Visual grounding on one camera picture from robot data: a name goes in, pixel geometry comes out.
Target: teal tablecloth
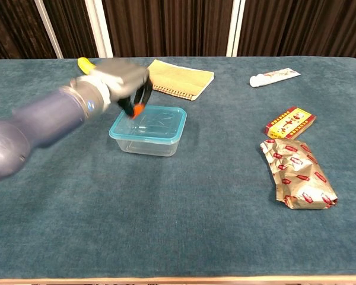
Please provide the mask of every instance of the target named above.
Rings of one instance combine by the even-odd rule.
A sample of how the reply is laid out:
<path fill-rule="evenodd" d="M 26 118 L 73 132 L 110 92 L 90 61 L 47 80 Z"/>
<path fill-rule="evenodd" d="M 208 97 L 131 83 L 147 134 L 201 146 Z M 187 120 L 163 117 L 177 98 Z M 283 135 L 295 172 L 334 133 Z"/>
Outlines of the teal tablecloth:
<path fill-rule="evenodd" d="M 37 150 L 0 182 L 0 278 L 356 274 L 356 59 L 160 59 L 215 72 L 194 102 L 152 93 L 187 111 L 177 153 L 122 152 L 117 106 Z M 249 86 L 285 67 L 302 75 Z M 0 118 L 78 75 L 73 59 L 0 61 Z M 329 210 L 275 201 L 259 144 L 292 105 L 317 115 L 299 139 L 338 194 Z"/>

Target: dark curtain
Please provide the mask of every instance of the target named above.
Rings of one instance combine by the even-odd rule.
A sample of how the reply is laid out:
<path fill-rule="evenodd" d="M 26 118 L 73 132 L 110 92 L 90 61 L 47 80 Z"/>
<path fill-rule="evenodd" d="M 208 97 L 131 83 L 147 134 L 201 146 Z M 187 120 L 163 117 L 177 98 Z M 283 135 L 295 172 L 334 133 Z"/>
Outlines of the dark curtain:
<path fill-rule="evenodd" d="M 233 0 L 103 0 L 115 56 L 225 56 Z"/>
<path fill-rule="evenodd" d="M 247 0 L 237 55 L 356 58 L 356 0 Z"/>
<path fill-rule="evenodd" d="M 97 58 L 84 0 L 43 0 L 64 58 Z"/>
<path fill-rule="evenodd" d="M 56 58 L 36 4 L 0 0 L 0 59 Z"/>

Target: plastic container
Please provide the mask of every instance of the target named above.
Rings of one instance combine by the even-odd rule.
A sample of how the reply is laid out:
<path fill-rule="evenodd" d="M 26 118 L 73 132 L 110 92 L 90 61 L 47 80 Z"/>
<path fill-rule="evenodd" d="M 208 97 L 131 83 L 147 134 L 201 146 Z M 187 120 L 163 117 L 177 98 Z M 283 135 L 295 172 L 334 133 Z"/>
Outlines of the plastic container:
<path fill-rule="evenodd" d="M 172 156 L 178 147 L 187 114 L 178 107 L 146 105 L 135 119 L 123 111 L 109 135 L 129 153 Z"/>

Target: notebook spiral binding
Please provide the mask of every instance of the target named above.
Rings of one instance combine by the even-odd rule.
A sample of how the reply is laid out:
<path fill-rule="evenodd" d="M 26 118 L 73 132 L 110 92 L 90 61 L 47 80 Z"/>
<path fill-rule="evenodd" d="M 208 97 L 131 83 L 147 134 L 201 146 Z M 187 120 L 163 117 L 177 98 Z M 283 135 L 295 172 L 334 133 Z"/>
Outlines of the notebook spiral binding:
<path fill-rule="evenodd" d="M 158 85 L 153 85 L 153 89 L 156 90 L 156 91 L 160 91 L 160 92 L 163 92 L 163 93 L 167 93 L 167 94 L 170 94 L 170 95 L 173 95 L 173 96 L 176 96 L 176 97 L 179 97 L 179 98 L 183 98 L 183 99 L 188 99 L 188 100 L 192 100 L 192 97 L 194 96 L 193 94 L 176 91 L 176 90 L 169 89 L 169 88 L 162 87 L 162 86 L 158 86 Z"/>

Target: foil wrapper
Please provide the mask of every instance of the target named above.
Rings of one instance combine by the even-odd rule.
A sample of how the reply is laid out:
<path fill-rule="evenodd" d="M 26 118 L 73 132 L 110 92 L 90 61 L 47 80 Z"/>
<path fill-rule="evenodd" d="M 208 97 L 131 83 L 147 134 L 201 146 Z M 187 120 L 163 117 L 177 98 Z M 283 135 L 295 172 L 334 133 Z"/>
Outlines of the foil wrapper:
<path fill-rule="evenodd" d="M 278 201 L 291 209 L 336 205 L 338 197 L 306 143 L 276 138 L 260 146 L 273 174 Z"/>

